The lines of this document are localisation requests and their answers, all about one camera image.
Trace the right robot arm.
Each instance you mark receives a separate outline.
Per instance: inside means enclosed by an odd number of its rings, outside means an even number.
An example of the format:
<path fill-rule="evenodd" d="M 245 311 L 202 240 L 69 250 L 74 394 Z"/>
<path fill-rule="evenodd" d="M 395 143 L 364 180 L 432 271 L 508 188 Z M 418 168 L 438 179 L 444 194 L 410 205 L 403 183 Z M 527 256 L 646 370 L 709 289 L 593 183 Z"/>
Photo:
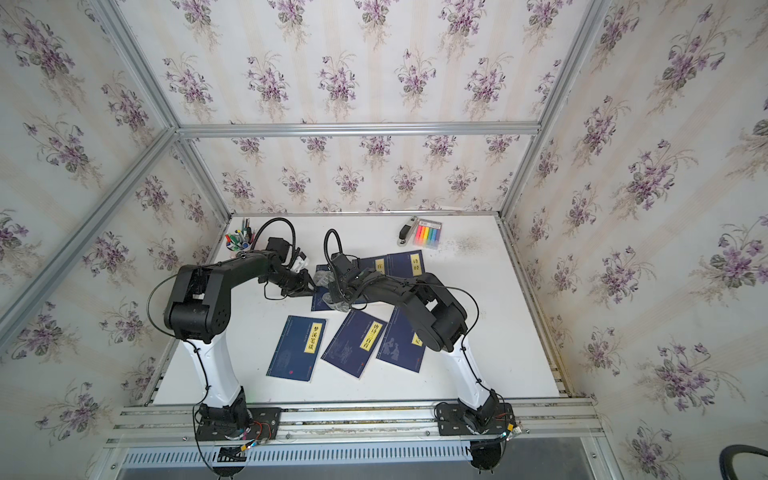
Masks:
<path fill-rule="evenodd" d="M 405 314 L 412 330 L 426 348 L 447 360 L 458 401 L 478 418 L 494 415 L 499 407 L 495 390 L 487 386 L 470 348 L 467 312 L 453 296 L 453 288 L 435 275 L 412 278 L 382 274 L 374 269 L 329 270 L 330 298 L 341 305 L 358 300 L 386 303 Z"/>

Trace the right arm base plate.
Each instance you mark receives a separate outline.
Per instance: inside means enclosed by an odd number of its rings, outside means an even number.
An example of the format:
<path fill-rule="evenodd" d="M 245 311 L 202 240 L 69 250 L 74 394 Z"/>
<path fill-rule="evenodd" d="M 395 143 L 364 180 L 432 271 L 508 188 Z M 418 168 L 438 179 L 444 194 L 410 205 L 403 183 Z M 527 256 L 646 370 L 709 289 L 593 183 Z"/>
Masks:
<path fill-rule="evenodd" d="M 491 398 L 478 410 L 471 409 L 461 402 L 440 402 L 433 411 L 439 435 L 443 437 L 506 436 L 519 432 L 512 406 Z"/>

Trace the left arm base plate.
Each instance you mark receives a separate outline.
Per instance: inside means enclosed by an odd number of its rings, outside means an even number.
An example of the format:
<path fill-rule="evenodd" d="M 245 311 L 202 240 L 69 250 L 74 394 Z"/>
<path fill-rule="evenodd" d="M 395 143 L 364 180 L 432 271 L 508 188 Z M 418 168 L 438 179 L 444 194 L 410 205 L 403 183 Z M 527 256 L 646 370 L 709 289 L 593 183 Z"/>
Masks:
<path fill-rule="evenodd" d="M 196 413 L 198 441 L 274 440 L 283 410 L 279 407 L 247 408 L 247 412 L 203 405 Z"/>

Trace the grey striped cleaning cloth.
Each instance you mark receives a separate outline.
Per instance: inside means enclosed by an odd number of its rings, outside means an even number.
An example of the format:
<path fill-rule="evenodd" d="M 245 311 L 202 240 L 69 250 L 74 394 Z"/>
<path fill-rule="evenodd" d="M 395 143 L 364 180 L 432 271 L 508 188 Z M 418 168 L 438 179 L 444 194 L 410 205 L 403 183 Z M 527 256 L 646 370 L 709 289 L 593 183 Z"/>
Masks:
<path fill-rule="evenodd" d="M 312 311 L 349 312 L 351 310 L 350 303 L 340 293 L 335 277 L 327 265 L 316 267 L 313 281 L 316 288 L 312 296 Z"/>

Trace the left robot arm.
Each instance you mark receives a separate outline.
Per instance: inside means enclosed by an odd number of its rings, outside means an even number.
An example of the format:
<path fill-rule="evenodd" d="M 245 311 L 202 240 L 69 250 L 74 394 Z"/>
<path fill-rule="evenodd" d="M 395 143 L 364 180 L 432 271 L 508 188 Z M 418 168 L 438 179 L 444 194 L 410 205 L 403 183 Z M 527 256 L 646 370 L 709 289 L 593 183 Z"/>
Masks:
<path fill-rule="evenodd" d="M 208 265 L 182 266 L 174 278 L 164 324 L 196 361 L 205 390 L 200 412 L 205 418 L 233 423 L 248 416 L 244 388 L 235 376 L 226 329 L 232 290 L 256 280 L 278 286 L 285 297 L 311 296 L 316 286 L 306 269 L 297 272 L 270 250 L 240 253 Z"/>

